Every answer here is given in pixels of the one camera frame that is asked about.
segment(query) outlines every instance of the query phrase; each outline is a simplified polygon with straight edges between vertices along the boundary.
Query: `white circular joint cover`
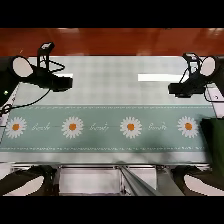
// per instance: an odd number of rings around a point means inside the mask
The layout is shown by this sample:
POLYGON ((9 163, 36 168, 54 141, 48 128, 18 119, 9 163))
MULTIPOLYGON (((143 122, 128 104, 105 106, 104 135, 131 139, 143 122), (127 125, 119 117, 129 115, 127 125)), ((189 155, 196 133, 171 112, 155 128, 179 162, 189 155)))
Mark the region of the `white circular joint cover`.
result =
POLYGON ((204 76, 210 76, 215 70, 215 59, 208 57, 203 61, 201 66, 201 74, 204 76))
POLYGON ((14 72, 20 77, 27 77, 33 73, 33 69, 29 62, 23 57, 17 57, 14 59, 12 68, 14 72))

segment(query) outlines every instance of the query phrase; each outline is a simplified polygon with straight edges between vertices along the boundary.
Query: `yellow flower center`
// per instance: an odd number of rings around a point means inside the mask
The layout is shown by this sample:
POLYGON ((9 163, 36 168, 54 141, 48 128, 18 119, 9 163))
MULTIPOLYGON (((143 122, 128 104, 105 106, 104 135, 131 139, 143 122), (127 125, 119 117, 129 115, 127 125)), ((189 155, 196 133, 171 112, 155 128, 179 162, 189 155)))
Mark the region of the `yellow flower center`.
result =
POLYGON ((135 126, 133 124, 128 124, 128 130, 133 131, 135 129, 135 126))
POLYGON ((187 130, 191 130, 191 129, 192 129, 192 124, 190 124, 190 123, 186 123, 186 124, 185 124, 185 128, 186 128, 187 130))
POLYGON ((70 125, 69 125, 69 129, 70 129, 71 131, 74 131, 74 130, 76 129, 76 124, 70 124, 70 125))
POLYGON ((19 124, 14 124, 14 125, 12 126, 12 130, 13 130, 13 131, 17 131, 17 130, 19 130, 19 124))

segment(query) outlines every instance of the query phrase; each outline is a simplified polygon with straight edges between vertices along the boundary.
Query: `daisy flower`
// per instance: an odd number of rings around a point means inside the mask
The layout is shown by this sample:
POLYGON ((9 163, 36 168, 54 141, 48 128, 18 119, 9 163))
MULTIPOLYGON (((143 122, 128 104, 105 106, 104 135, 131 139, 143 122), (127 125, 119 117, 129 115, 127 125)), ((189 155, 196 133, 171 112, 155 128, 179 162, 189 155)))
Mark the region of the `daisy flower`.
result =
POLYGON ((66 138, 75 138, 82 134, 83 121, 78 117, 69 117, 63 122, 62 131, 66 138))
POLYGON ((120 127, 120 131, 123 132, 126 138, 135 138, 141 134, 140 131, 142 130, 140 121, 134 117, 126 117, 126 119, 123 119, 120 127))
POLYGON ((26 121, 22 117, 14 117, 6 126, 6 135, 8 138, 17 138, 26 130, 26 121))
POLYGON ((178 121, 178 130, 182 131, 182 135, 188 138, 194 138, 198 134, 198 125, 196 124, 194 118, 182 117, 178 121))

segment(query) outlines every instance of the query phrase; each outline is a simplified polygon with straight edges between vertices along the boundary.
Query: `wooden floor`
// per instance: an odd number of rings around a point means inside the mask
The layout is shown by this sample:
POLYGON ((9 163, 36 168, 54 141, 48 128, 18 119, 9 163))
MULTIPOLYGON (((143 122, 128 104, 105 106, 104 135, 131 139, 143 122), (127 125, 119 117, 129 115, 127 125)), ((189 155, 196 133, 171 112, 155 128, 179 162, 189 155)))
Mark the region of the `wooden floor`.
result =
POLYGON ((58 56, 224 54, 224 28, 0 28, 0 56, 36 56, 49 41, 58 56))

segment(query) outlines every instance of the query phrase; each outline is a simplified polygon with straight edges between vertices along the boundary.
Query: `tabletop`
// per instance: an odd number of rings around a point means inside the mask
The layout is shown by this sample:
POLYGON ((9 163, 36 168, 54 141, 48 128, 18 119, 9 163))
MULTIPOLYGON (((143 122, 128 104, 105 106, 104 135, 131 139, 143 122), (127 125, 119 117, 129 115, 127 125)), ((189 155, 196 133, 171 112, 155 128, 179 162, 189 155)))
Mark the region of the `tabletop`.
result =
MULTIPOLYGON (((73 88, 50 92, 31 107, 11 111, 9 118, 4 119, 8 128, 0 128, 1 162, 186 164, 210 161, 199 122, 204 117, 215 116, 212 105, 203 95, 189 99, 169 95, 169 82, 138 81, 138 74, 144 73, 182 75, 187 68, 182 57, 60 56, 50 59, 65 65, 61 73, 73 74, 73 88), (9 131, 13 122, 25 127, 18 136, 9 131), (184 127, 192 130, 187 132, 191 134, 186 134, 184 127)), ((35 57, 29 61, 36 64, 35 57)), ((33 102, 46 91, 21 83, 15 92, 14 105, 33 102)))

